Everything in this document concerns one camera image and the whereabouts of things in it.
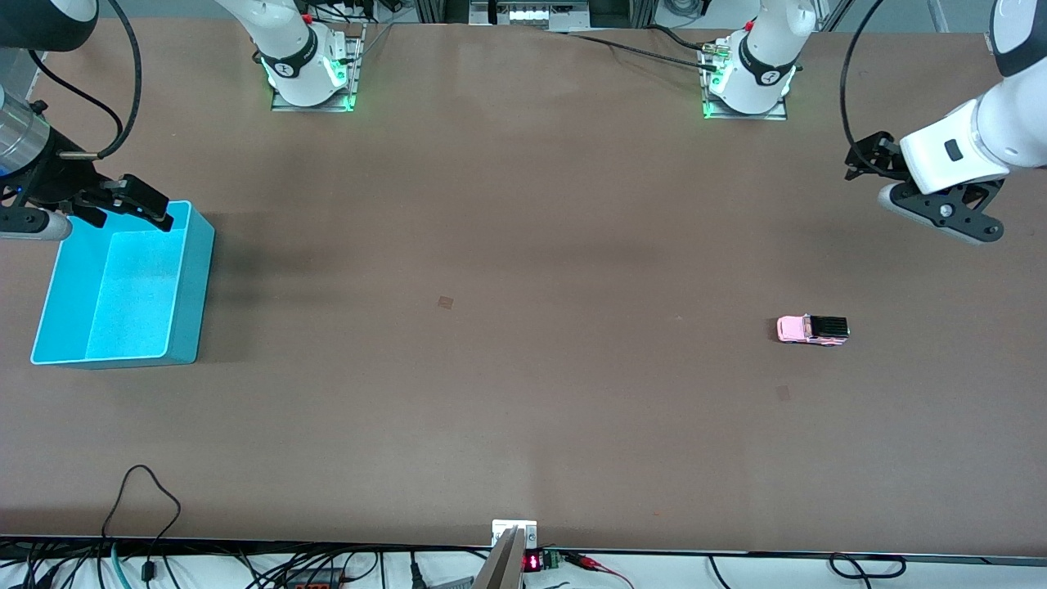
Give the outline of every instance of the table surface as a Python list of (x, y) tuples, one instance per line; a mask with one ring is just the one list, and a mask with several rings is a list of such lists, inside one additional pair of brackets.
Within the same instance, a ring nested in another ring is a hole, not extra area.
[[(847, 37), (761, 122), (526, 27), (397, 27), (357, 112), (269, 113), (237, 23), (135, 26), (141, 111), (99, 168), (217, 228), (200, 359), (30, 366), (54, 245), (0, 243), (0, 531), (94, 534), (144, 462), (180, 536), (482, 544), (522, 517), (562, 545), (1047, 554), (1044, 176), (1007, 180), (992, 246), (881, 208), (843, 179)], [(51, 61), (127, 112), (115, 23)], [(851, 73), (859, 136), (998, 80), (979, 36), (870, 35)], [(776, 343), (803, 313), (851, 341)], [(127, 501), (114, 534), (170, 518), (144, 477)]]

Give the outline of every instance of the silver metal cylinder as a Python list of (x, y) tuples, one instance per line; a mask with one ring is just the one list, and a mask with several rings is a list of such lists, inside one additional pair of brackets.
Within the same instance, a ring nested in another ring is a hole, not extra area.
[(27, 165), (47, 145), (51, 126), (0, 86), (0, 176)]

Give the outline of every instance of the black strap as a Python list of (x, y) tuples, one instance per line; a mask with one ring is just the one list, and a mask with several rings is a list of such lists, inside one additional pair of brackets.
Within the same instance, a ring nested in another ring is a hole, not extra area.
[(741, 55), (741, 65), (743, 65), (749, 71), (753, 72), (753, 76), (756, 77), (756, 83), (760, 86), (774, 86), (779, 80), (782, 78), (782, 76), (788, 73), (796, 64), (796, 60), (793, 60), (785, 65), (775, 67), (754, 58), (753, 53), (749, 50), (748, 35), (741, 38), (741, 43), (738, 45), (738, 53)]
[(313, 61), (316, 56), (316, 49), (319, 43), (316, 39), (316, 31), (312, 27), (306, 27), (309, 30), (309, 39), (306, 44), (302, 46), (300, 49), (293, 55), (288, 55), (286, 58), (271, 58), (265, 53), (262, 54), (262, 59), (265, 60), (266, 65), (269, 66), (276, 75), (281, 77), (297, 77), (298, 72), (302, 70), (303, 66)]

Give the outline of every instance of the white robot link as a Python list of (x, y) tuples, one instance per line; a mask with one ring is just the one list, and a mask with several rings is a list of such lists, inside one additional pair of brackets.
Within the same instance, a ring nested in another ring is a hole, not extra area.
[[(101, 227), (107, 211), (171, 229), (165, 196), (130, 174), (113, 180), (94, 168), (95, 160), (127, 138), (141, 91), (134, 32), (119, 5), (109, 1), (131, 38), (136, 68), (132, 114), (108, 146), (88, 153), (44, 119), (46, 104), (26, 105), (0, 87), (0, 202), (10, 201), (0, 206), (0, 237), (60, 241), (72, 229), (68, 216)], [(289, 104), (318, 105), (350, 83), (344, 33), (307, 23), (293, 0), (217, 1), (247, 29), (269, 83)], [(0, 47), (69, 51), (87, 41), (97, 18), (97, 0), (0, 2)], [(44, 67), (35, 52), (30, 55)]]
[(716, 45), (726, 47), (713, 63), (709, 92), (742, 114), (762, 114), (788, 92), (796, 61), (818, 17), (811, 0), (762, 0), (759, 15)]
[(1047, 166), (1047, 0), (997, 0), (989, 40), (1001, 82), (900, 144), (881, 131), (846, 158), (848, 180), (867, 173), (898, 180), (881, 190), (885, 207), (973, 244), (1003, 235), (1003, 223), (984, 210), (1004, 177)]

